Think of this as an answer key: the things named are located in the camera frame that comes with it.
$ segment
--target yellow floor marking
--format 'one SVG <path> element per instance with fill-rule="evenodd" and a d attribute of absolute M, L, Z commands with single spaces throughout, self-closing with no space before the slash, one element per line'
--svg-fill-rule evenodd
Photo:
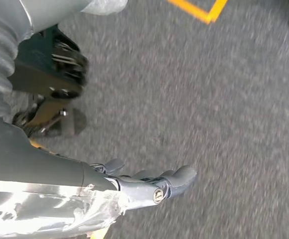
<path fill-rule="evenodd" d="M 228 0 L 216 0 L 215 4 L 213 4 L 213 8 L 211 8 L 211 10 L 209 12 L 211 20 L 213 22 L 216 22 L 227 2 Z"/>
<path fill-rule="evenodd" d="M 175 6 L 177 6 L 183 11 L 194 16 L 206 24 L 209 24 L 211 21 L 216 22 L 217 18 L 221 14 L 222 10 L 225 6 L 228 0 L 216 0 L 210 12 L 206 12 L 197 6 L 193 5 L 186 0 L 167 0 Z"/>
<path fill-rule="evenodd" d="M 194 6 L 192 3 L 185 0 L 167 0 L 169 3 L 175 5 L 182 10 L 184 10 L 188 14 L 194 16 L 200 21 L 209 24 L 211 21 L 211 18 L 209 17 L 209 14 L 204 10 L 202 10 L 199 7 Z"/>

